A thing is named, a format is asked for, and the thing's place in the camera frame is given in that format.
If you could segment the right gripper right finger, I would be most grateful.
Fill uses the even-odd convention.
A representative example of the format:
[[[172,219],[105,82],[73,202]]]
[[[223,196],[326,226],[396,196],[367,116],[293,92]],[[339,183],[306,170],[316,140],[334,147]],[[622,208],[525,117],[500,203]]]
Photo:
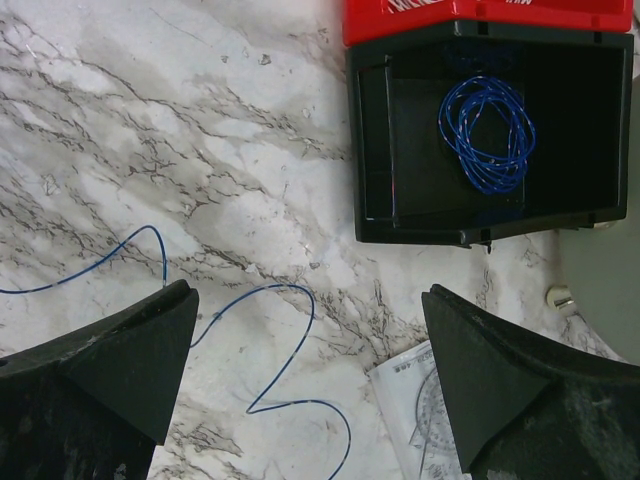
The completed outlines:
[[[638,367],[422,295],[459,464],[474,479],[636,479]]]

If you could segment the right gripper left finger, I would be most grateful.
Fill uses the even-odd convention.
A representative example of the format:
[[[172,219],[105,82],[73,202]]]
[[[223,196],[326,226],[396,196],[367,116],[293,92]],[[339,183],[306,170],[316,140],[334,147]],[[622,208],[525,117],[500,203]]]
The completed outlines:
[[[144,479],[164,444],[199,294],[178,280],[1,360],[4,479]]]

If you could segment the black plastic bin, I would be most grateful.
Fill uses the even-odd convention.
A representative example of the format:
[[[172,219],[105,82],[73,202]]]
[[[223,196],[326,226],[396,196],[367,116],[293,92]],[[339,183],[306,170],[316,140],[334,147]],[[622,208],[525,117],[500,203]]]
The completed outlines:
[[[349,47],[357,239],[467,247],[623,219],[633,50],[477,21]]]

